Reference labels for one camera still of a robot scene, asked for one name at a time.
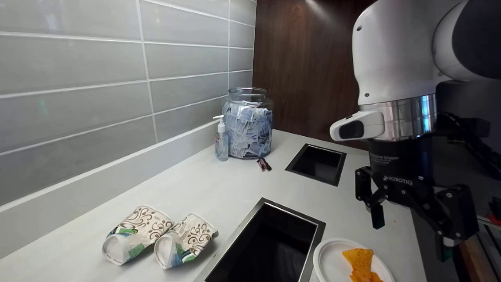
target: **dark wood cabinet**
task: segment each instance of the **dark wood cabinet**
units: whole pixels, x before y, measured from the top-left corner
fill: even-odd
[[[254,84],[274,100],[275,128],[329,137],[357,109],[352,25],[373,0],[258,0]]]

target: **tile backsplash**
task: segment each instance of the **tile backsplash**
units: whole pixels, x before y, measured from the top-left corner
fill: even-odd
[[[252,0],[0,0],[0,205],[199,126],[252,82]]]

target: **white plate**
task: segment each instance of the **white plate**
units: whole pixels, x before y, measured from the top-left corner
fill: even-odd
[[[322,241],[313,252],[313,267],[319,282],[351,282],[351,264],[343,256],[343,250],[365,247],[355,241],[333,238]],[[373,270],[383,282],[394,282],[387,264],[374,253]]]

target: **plate of food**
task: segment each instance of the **plate of food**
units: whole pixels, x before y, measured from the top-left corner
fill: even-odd
[[[319,282],[394,282],[373,249],[343,238],[322,241],[313,252],[313,267]]]

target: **grout line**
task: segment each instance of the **grout line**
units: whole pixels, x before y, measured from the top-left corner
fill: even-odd
[[[158,142],[158,129],[156,129],[156,119],[153,115],[153,95],[152,95],[152,81],[150,81],[150,70],[147,65],[147,56],[145,56],[145,46],[144,46],[144,29],[142,29],[142,12],[141,12],[141,4],[139,0],[136,0],[136,9],[138,9],[138,23],[139,23],[139,35],[141,35],[141,51],[142,51],[142,62],[144,62],[144,72],[145,72],[145,86],[147,86],[147,93],[150,100],[150,112],[152,112],[152,122],[153,122],[153,131],[155,131],[155,142]]]
[[[56,89],[45,89],[45,90],[11,92],[11,93],[0,93],[0,100],[28,97],[28,95],[47,95],[47,93],[70,92],[70,90],[99,89],[99,87],[114,87],[114,86],[127,86],[127,84],[139,84],[139,82],[147,82],[147,79],[131,79],[131,81],[119,81],[119,82],[77,86],[77,87],[56,87]]]
[[[202,12],[202,10],[196,10],[196,9],[189,9],[189,7],[183,7],[183,6],[177,6],[177,4],[171,4],[171,3],[164,3],[164,1],[158,1],[158,0],[142,0],[145,3],[153,3],[158,6],[166,6],[166,7],[172,7],[172,9],[178,9],[178,10],[185,10],[185,12],[191,12],[191,14],[199,14],[199,15],[205,15],[205,17],[213,17],[213,18],[219,18],[219,20],[227,20],[225,17],[216,15],[216,14],[210,14],[210,12]]]
[[[236,48],[236,50],[254,50],[254,48],[249,48],[249,46],[230,46],[230,48]]]
[[[34,198],[37,198],[37,197],[41,197],[41,195],[44,195],[44,194],[48,194],[48,192],[53,192],[53,191],[58,191],[58,189],[63,189],[63,187],[69,187],[72,183],[75,183],[75,181],[78,181],[78,180],[81,180],[81,178],[86,178],[86,176],[94,175],[94,173],[99,173],[99,172],[102,172],[102,170],[108,169],[108,167],[113,167],[113,166],[116,166],[116,164],[125,162],[125,161],[128,161],[128,159],[131,159],[131,158],[135,158],[135,156],[139,156],[139,155],[142,155],[142,153],[152,151],[152,150],[155,150],[155,148],[158,148],[158,147],[163,147],[163,145],[166,145],[166,144],[169,144],[169,142],[174,142],[174,140],[177,140],[177,139],[186,137],[186,136],[189,136],[189,134],[192,134],[192,133],[196,133],[196,131],[199,131],[199,129],[203,129],[203,128],[207,128],[207,126],[216,125],[216,122],[218,122],[218,120],[211,120],[211,122],[203,123],[203,125],[200,125],[200,126],[196,126],[196,128],[192,128],[192,129],[189,129],[189,131],[180,133],[180,134],[177,134],[177,136],[172,136],[172,137],[164,139],[164,140],[161,140],[161,142],[156,142],[156,144],[153,144],[153,145],[144,147],[144,148],[141,148],[141,150],[138,150],[138,151],[133,151],[133,153],[130,153],[130,155],[125,155],[125,156],[122,156],[122,158],[119,158],[119,159],[105,162],[105,164],[102,164],[102,166],[99,166],[99,167],[94,167],[94,169],[86,170],[86,172],[83,172],[83,173],[78,173],[78,175],[75,175],[75,176],[72,176],[72,178],[63,180],[63,181],[59,181],[59,183],[55,183],[55,184],[47,186],[47,187],[44,187],[44,189],[39,189],[39,191],[36,191],[36,192],[27,194],[27,195],[23,195],[23,197],[20,197],[20,198],[16,198],[16,200],[12,200],[12,202],[3,203],[3,205],[0,205],[0,213],[3,213],[3,211],[6,211],[6,209],[11,209],[11,208],[14,208],[14,206],[19,206],[19,205],[22,205],[22,203],[25,203],[25,202],[34,200]]]
[[[225,45],[210,45],[210,43],[185,43],[185,42],[166,42],[166,40],[144,40],[150,45],[175,45],[175,46],[197,46],[197,48],[227,48]]]
[[[228,1],[228,18],[232,18],[232,0],[227,0]],[[227,51],[227,82],[225,82],[225,89],[230,92],[230,87],[232,87],[232,23],[230,20],[227,21],[228,25],[228,51]]]
[[[47,34],[47,32],[14,32],[0,31],[5,37],[37,37],[37,39],[63,39],[63,40],[97,40],[97,42],[122,42],[122,43],[141,43],[135,39],[113,39],[113,37],[94,37],[94,35],[69,35],[69,34]]]
[[[218,100],[218,98],[224,98],[224,97],[225,95],[218,95],[218,97],[199,100],[199,101],[194,101],[194,103],[186,103],[186,104],[180,104],[180,106],[175,106],[175,108],[156,111],[155,115],[160,115],[160,114],[164,114],[164,112],[171,112],[171,111],[177,111],[177,109],[183,109],[183,108],[189,108],[189,106],[196,106],[196,104],[202,104],[202,103],[213,101],[213,100]]]
[[[108,123],[108,125],[103,125],[103,126],[95,126],[95,128],[91,128],[91,129],[78,131],[78,133],[73,133],[73,134],[66,134],[66,136],[55,137],[55,139],[47,139],[47,140],[42,140],[42,142],[36,142],[36,144],[17,147],[17,148],[12,148],[12,150],[5,150],[5,151],[0,151],[0,158],[5,156],[5,155],[16,153],[16,151],[30,150],[30,148],[41,147],[41,145],[47,145],[47,144],[52,144],[52,142],[58,142],[58,140],[77,137],[77,136],[81,136],[81,134],[88,134],[88,133],[94,133],[94,131],[102,131],[102,129],[106,129],[106,128],[111,128],[111,126],[130,123],[130,122],[135,122],[135,120],[139,120],[139,119],[145,119],[145,117],[152,117],[152,114],[145,114],[145,115],[139,115],[139,117],[120,120],[120,122],[116,122],[116,123]]]
[[[216,75],[224,75],[224,73],[227,73],[227,72],[208,72],[208,73],[197,73],[197,75],[150,78],[150,81],[189,79],[189,78],[197,78],[197,76],[216,76]]]
[[[233,72],[252,72],[252,68],[241,68],[241,70],[232,70],[230,73],[233,73]]]
[[[232,23],[238,23],[238,25],[252,26],[252,28],[255,26],[255,25],[250,25],[250,23],[244,23],[244,21],[233,20],[232,17],[230,17],[230,21],[232,21]]]

